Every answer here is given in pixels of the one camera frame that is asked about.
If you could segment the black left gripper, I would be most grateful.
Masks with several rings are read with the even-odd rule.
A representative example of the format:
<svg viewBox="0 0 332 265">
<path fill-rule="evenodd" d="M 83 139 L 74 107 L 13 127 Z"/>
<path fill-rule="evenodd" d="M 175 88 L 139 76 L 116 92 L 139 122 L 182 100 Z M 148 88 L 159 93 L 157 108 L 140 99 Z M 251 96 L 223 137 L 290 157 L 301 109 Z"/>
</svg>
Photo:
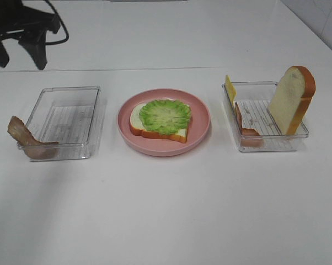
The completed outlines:
<svg viewBox="0 0 332 265">
<path fill-rule="evenodd" d="M 49 14 L 23 5 L 22 1 L 0 1 L 0 32 L 34 27 L 49 21 Z M 18 42 L 31 56 L 39 70 L 47 65 L 46 34 L 40 36 L 22 36 Z M 5 68 L 9 56 L 0 42 L 0 67 Z"/>
</svg>

